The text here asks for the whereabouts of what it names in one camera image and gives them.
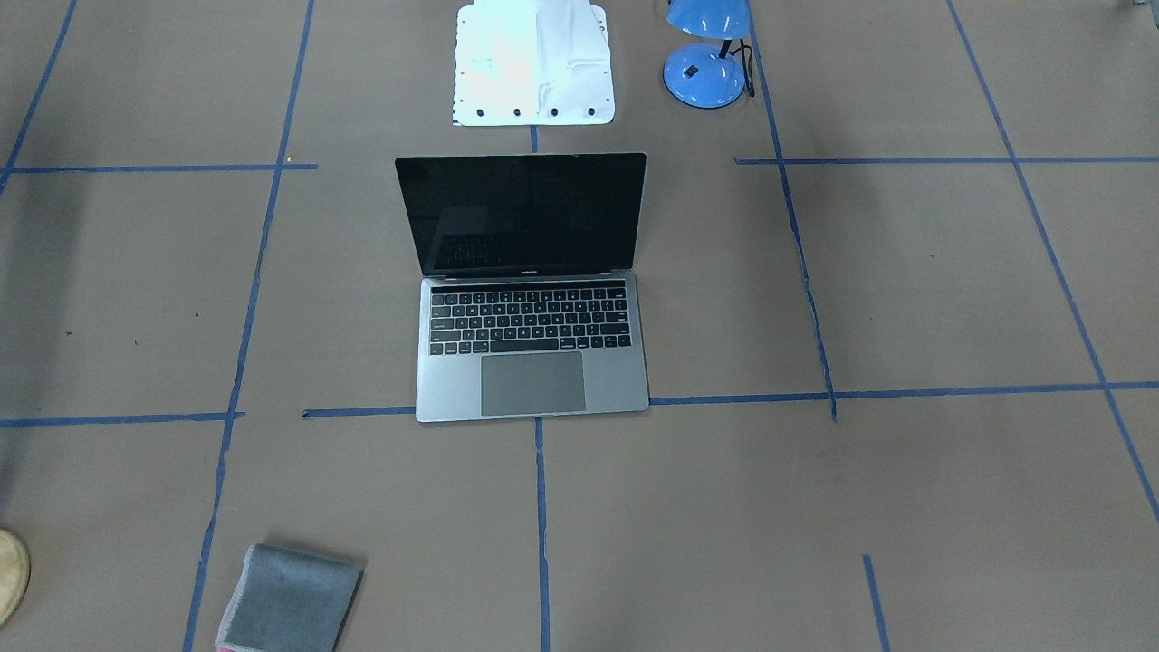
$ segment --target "open laptop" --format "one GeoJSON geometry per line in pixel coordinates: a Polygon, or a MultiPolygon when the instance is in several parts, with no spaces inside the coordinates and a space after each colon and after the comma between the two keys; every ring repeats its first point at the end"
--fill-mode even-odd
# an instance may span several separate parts
{"type": "Polygon", "coordinates": [[[395,160],[422,266],[420,422],[648,408],[635,256],[646,156],[395,160]]]}

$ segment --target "gray fabric swatch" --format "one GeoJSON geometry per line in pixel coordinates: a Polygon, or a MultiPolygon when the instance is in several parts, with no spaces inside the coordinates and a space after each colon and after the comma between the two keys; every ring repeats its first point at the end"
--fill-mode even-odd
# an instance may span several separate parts
{"type": "Polygon", "coordinates": [[[363,569],[318,555],[255,544],[218,630],[218,649],[331,652],[363,569]]]}

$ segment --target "white object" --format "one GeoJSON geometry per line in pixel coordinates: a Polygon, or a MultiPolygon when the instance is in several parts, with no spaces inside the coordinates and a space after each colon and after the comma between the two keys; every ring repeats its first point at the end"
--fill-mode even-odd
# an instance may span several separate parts
{"type": "Polygon", "coordinates": [[[607,15],[588,0],[474,0],[457,35],[453,123],[612,122],[607,15]]]}

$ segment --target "black screen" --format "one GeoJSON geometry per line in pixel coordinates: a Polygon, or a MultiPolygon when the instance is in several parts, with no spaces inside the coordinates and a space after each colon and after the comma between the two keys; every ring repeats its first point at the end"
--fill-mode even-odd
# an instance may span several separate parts
{"type": "Polygon", "coordinates": [[[632,266],[644,154],[416,156],[394,166],[427,276],[632,266]]]}

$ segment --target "desk lamp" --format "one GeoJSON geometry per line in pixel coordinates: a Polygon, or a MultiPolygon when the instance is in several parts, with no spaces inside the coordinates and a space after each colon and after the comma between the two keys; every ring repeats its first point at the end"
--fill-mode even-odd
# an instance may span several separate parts
{"type": "MultiPolygon", "coordinates": [[[[721,39],[677,47],[664,63],[664,83],[677,100],[701,109],[732,103],[748,90],[753,96],[748,66],[729,52],[732,41],[749,35],[749,5],[745,0],[670,0],[668,22],[693,36],[721,39]]],[[[741,52],[749,47],[741,41],[741,52]]]]}

